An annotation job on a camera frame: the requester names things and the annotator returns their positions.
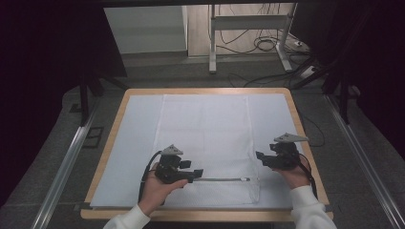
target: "gray floor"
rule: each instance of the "gray floor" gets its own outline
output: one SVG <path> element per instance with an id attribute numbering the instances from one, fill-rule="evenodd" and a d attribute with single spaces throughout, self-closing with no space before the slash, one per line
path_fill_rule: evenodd
<path id="1" fill-rule="evenodd" d="M 218 72 L 209 74 L 207 58 L 188 58 L 185 53 L 159 53 L 123 56 L 128 77 L 120 78 L 132 88 L 243 87 L 247 80 L 283 73 L 277 56 L 220 57 Z M 285 87 L 299 78 L 272 76 L 247 87 Z M 342 130 L 330 104 L 322 94 L 320 78 L 301 90 L 292 91 L 302 114 L 309 144 L 323 180 L 338 228 L 393 228 Z M 79 209 L 87 194 L 103 146 L 113 125 L 124 91 L 102 81 L 105 94 L 100 98 L 92 127 L 102 127 L 97 145 L 86 139 L 75 166 L 49 221 L 48 228 L 102 228 L 106 220 L 82 219 Z M 53 178 L 68 151 L 80 122 L 72 112 L 79 103 L 78 89 L 67 92 L 63 110 L 37 159 L 0 211 L 0 228 L 29 228 L 47 195 Z M 363 115 L 355 99 L 349 103 L 349 119 L 357 138 L 393 196 L 399 209 L 405 209 L 405 162 L 384 136 Z M 152 222 L 147 228 L 294 228 L 293 223 L 167 223 Z"/>

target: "white sleeve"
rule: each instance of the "white sleeve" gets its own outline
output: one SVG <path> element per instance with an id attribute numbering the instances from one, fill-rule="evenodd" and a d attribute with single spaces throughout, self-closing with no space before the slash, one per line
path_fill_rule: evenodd
<path id="1" fill-rule="evenodd" d="M 135 206 L 128 213 L 110 219 L 104 229 L 141 229 L 150 220 L 138 206 Z"/>
<path id="2" fill-rule="evenodd" d="M 291 190 L 292 211 L 297 229 L 336 228 L 325 213 L 325 205 L 316 199 L 310 186 Z"/>

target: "electrical cable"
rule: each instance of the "electrical cable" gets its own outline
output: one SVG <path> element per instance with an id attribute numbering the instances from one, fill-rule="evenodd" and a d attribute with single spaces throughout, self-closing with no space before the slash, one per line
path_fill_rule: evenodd
<path id="1" fill-rule="evenodd" d="M 324 146 L 325 145 L 325 134 L 321 130 L 321 128 L 314 121 L 312 121 L 307 116 L 305 116 L 297 107 L 296 107 L 296 109 L 297 109 L 297 113 L 298 113 L 298 115 L 299 115 L 299 117 L 301 119 L 301 123 L 303 124 L 304 132 L 306 132 L 306 126 L 305 126 L 305 121 L 304 121 L 304 119 L 306 119 L 307 121 L 309 121 L 310 123 L 312 123 L 316 127 L 316 129 L 318 130 L 318 132 L 322 136 L 322 141 L 321 141 L 320 144 L 310 144 L 310 139 L 309 139 L 309 146 L 310 147 L 322 147 L 322 146 Z"/>
<path id="2" fill-rule="evenodd" d="M 233 88 L 237 88 L 237 87 L 236 87 L 236 86 L 232 83 L 232 81 L 230 80 L 230 76 L 231 76 L 231 75 L 235 75 L 235 76 L 241 78 L 241 79 L 244 80 L 244 81 L 249 81 L 248 79 L 245 79 L 245 78 L 243 78 L 242 76 L 240 76 L 240 75 L 238 75 L 238 74 L 236 74 L 236 73 L 229 73 L 228 76 L 227 76 L 227 79 L 228 79 L 228 81 L 229 81 L 229 84 L 232 85 Z"/>
<path id="3" fill-rule="evenodd" d="M 229 9 L 232 11 L 233 15 L 236 14 L 236 13 L 232 10 L 232 4 L 229 4 Z"/>
<path id="4" fill-rule="evenodd" d="M 209 40 L 211 40 L 211 33 L 210 33 L 210 30 L 209 30 L 209 22 L 210 22 L 210 15 L 209 15 L 209 6 L 208 6 L 208 11 L 207 11 L 207 18 L 208 18 L 208 21 L 207 21 L 207 28 L 208 28 L 208 38 L 209 38 Z M 246 30 L 246 31 L 244 31 L 244 32 L 242 32 L 240 35 L 238 35 L 236 38 L 234 38 L 234 39 L 232 39 L 231 41 L 228 41 L 228 42 L 225 42 L 224 41 L 224 38 L 223 38 L 223 32 L 222 31 L 220 31 L 220 35 L 221 35 L 221 39 L 223 40 L 223 42 L 227 45 L 227 44 L 230 44 L 230 43 L 232 43 L 232 42 L 234 42 L 234 41 L 236 41 L 237 39 L 239 39 L 242 35 L 244 35 L 245 33 L 247 33 L 249 30 Z M 236 52 L 236 51 L 233 51 L 233 50 L 231 50 L 230 48 L 227 48 L 227 47 L 224 47 L 224 46 L 216 46 L 217 48 L 223 48 L 223 49 L 226 49 L 226 50 L 229 50 L 229 51 L 231 51 L 231 52 Z"/>
<path id="5" fill-rule="evenodd" d="M 302 55 L 308 55 L 308 54 L 292 53 L 292 54 L 290 54 L 290 55 L 288 56 L 288 60 L 289 60 L 289 62 L 294 63 L 294 64 L 296 64 L 296 65 L 302 65 L 302 64 L 305 63 L 305 61 L 304 61 L 303 63 L 298 63 L 298 62 L 296 62 L 295 60 L 292 59 L 292 56 L 302 56 Z"/>
<path id="6" fill-rule="evenodd" d="M 268 9 L 267 9 L 267 13 L 268 14 L 270 12 L 270 7 L 271 7 L 271 3 L 268 4 Z"/>
<path id="7" fill-rule="evenodd" d="M 233 14 L 235 15 L 235 12 L 232 10 L 231 6 L 232 6 L 232 5 L 230 5 L 229 8 L 230 8 L 230 10 L 233 12 Z M 218 7 L 218 14 L 221 15 L 221 5 L 219 5 L 219 7 Z M 228 45 L 228 44 L 230 44 L 230 43 L 236 41 L 237 39 L 239 39 L 241 36 L 243 36 L 243 35 L 244 35 L 245 33 L 247 33 L 248 31 L 249 31 L 249 30 L 245 30 L 245 31 L 242 32 L 240 35 L 238 35 L 236 38 L 234 38 L 234 39 L 232 39 L 231 41 L 228 41 L 228 42 L 224 41 L 223 31 L 220 31 L 220 36 L 221 36 L 221 39 L 223 40 L 224 44 Z"/>
<path id="8" fill-rule="evenodd" d="M 145 187 L 145 182 L 146 182 L 146 179 L 148 178 L 148 174 L 151 169 L 151 164 L 152 164 L 153 160 L 156 158 L 156 156 L 158 156 L 160 154 L 161 154 L 161 151 L 157 151 L 154 155 L 152 155 L 152 158 L 149 160 L 148 165 L 146 165 L 145 171 L 143 172 L 142 180 L 140 181 L 138 202 L 140 202 L 140 200 L 142 199 L 143 189 Z"/>
<path id="9" fill-rule="evenodd" d="M 271 36 L 262 36 L 262 32 L 263 32 L 263 30 L 260 30 L 259 35 L 256 35 L 257 37 L 253 41 L 254 46 L 263 52 L 270 52 L 270 51 L 274 50 L 276 48 L 276 44 L 271 39 L 272 37 Z M 270 43 L 270 44 L 272 44 L 272 47 L 269 49 L 260 48 L 260 44 L 262 44 L 262 43 Z"/>
<path id="10" fill-rule="evenodd" d="M 300 75 L 303 71 L 305 71 L 307 69 L 307 67 L 313 63 L 315 60 L 315 57 L 310 56 L 302 65 L 298 66 L 298 68 L 293 72 L 293 75 L 291 76 L 291 78 L 288 81 L 288 85 L 285 86 L 286 88 L 288 88 L 289 90 L 291 90 L 291 81 L 292 78 L 294 78 L 297 75 Z"/>
<path id="11" fill-rule="evenodd" d="M 262 11 L 264 6 L 265 6 L 265 3 L 262 4 L 262 6 L 259 8 L 259 10 L 256 12 L 256 14 L 259 14 L 259 12 Z"/>
<path id="12" fill-rule="evenodd" d="M 297 68 L 296 70 L 294 70 L 293 72 L 291 72 L 291 73 L 282 73 L 282 74 L 267 75 L 267 76 L 258 77 L 258 78 L 252 79 L 252 80 L 248 80 L 248 81 L 247 81 L 245 78 L 241 77 L 240 75 L 237 75 L 237 74 L 235 74 L 235 73 L 230 73 L 230 74 L 228 75 L 228 80 L 229 80 L 229 83 L 230 83 L 233 87 L 235 87 L 235 86 L 234 86 L 233 83 L 230 81 L 230 76 L 231 76 L 231 75 L 236 75 L 236 76 L 242 78 L 243 80 L 246 80 L 247 82 L 244 84 L 243 88 L 247 87 L 247 85 L 252 84 L 252 83 L 256 83 L 256 84 L 267 84 L 267 83 L 270 83 L 270 82 L 275 82 L 275 81 L 278 81 L 278 80 L 287 79 L 287 78 L 289 78 L 290 76 L 291 76 L 291 78 L 290 78 L 290 81 L 291 81 L 292 77 L 293 77 L 295 74 L 301 72 L 301 71 L 302 71 L 305 67 L 307 67 L 307 66 L 309 65 L 309 63 L 311 63 L 311 62 L 312 62 L 312 59 L 310 59 L 310 58 L 307 59 L 302 65 L 298 66 L 298 68 Z M 280 79 L 273 79 L 273 80 L 270 80 L 270 81 L 268 81 L 268 82 L 266 82 L 266 83 L 256 82 L 256 81 L 268 79 L 268 78 L 270 78 L 270 77 L 278 77 L 278 76 L 284 76 L 284 77 L 283 77 L 283 78 L 280 78 Z"/>
<path id="13" fill-rule="evenodd" d="M 310 186 L 312 188 L 313 195 L 316 198 L 318 198 L 318 192 L 316 190 L 316 183 L 315 183 L 315 179 L 313 178 L 312 173 L 311 173 L 311 168 L 310 168 L 310 165 L 309 165 L 309 161 L 308 161 L 306 156 L 304 156 L 302 154 L 299 154 L 299 155 L 303 156 L 304 159 L 307 161 L 308 166 L 309 166 L 308 169 L 307 169 L 307 167 L 305 167 L 305 165 L 303 165 L 303 163 L 301 163 L 301 161 L 298 161 L 297 159 L 295 159 L 294 156 L 292 156 L 290 154 L 285 154 L 285 156 L 288 156 L 292 161 L 294 161 L 295 164 L 297 164 L 302 169 L 302 171 L 304 171 L 305 175 L 307 176 L 307 178 L 308 178 L 308 180 L 310 182 Z"/>

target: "person's left hand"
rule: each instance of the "person's left hand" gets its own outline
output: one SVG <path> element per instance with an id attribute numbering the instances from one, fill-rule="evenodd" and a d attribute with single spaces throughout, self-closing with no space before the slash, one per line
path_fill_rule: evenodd
<path id="1" fill-rule="evenodd" d="M 188 183 L 187 179 L 182 179 L 172 184 L 164 184 L 155 176 L 157 165 L 158 163 L 155 163 L 149 172 L 142 198 L 138 203 L 140 210 L 148 217 L 164 202 L 173 190 L 182 188 Z"/>

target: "aluminum rail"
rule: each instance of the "aluminum rail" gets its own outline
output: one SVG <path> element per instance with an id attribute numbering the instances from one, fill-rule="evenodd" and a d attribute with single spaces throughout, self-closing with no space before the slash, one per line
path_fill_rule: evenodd
<path id="1" fill-rule="evenodd" d="M 40 229 L 47 228 L 48 223 L 51 220 L 54 208 L 56 207 L 57 202 L 63 192 L 63 189 L 68 181 L 69 175 L 75 165 L 75 160 L 77 155 L 80 152 L 81 146 L 86 138 L 87 133 L 89 132 L 90 126 L 92 125 L 93 120 L 95 119 L 96 110 L 98 108 L 100 98 L 96 98 L 93 109 L 89 115 L 89 118 L 82 127 L 77 129 L 75 137 L 71 143 L 71 146 L 68 149 L 63 161 L 57 171 L 57 174 L 53 180 L 48 194 L 45 196 L 45 199 L 41 205 L 41 208 L 38 211 L 37 216 L 32 224 L 31 229 Z"/>
<path id="2" fill-rule="evenodd" d="M 345 138 L 347 139 L 354 156 L 357 159 L 358 164 L 363 170 L 367 180 L 369 181 L 372 189 L 378 198 L 382 208 L 384 209 L 389 221 L 393 228 L 401 229 L 405 228 L 405 221 L 399 211 L 393 197 L 390 194 L 390 191 L 385 187 L 383 181 L 379 177 L 377 171 L 374 169 L 372 163 L 367 157 L 366 152 L 362 148 L 361 144 L 357 140 L 354 132 L 350 125 L 347 125 L 343 118 L 338 112 L 338 104 L 335 101 L 332 95 L 326 95 L 326 99 L 330 103 L 330 108 L 333 113 L 334 118 L 336 119 L 340 129 L 342 130 Z"/>

